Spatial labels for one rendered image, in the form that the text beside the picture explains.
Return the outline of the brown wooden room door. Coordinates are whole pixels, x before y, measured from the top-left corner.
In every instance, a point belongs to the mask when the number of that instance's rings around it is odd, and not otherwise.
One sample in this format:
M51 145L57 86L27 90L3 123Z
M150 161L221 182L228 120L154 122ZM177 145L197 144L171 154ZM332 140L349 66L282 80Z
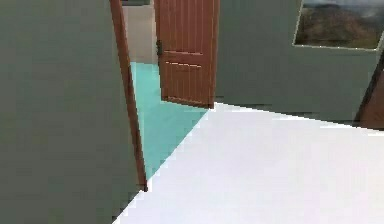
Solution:
M154 0L154 7L161 99L212 108L220 0Z

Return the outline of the framed landscape picture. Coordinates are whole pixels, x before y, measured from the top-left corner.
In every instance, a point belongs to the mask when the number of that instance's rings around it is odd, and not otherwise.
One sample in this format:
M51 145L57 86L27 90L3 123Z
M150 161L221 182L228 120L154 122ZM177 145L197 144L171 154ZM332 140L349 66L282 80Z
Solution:
M377 50L384 0L301 0L294 45Z

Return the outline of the brown wooden door frame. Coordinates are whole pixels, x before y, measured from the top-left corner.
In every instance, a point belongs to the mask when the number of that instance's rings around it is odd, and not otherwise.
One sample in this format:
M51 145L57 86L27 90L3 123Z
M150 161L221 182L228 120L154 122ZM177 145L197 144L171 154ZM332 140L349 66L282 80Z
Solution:
M148 180L145 171L123 7L121 0L109 0L109 2L125 94L127 116L131 129L134 158L138 177L138 187L140 190L147 192Z

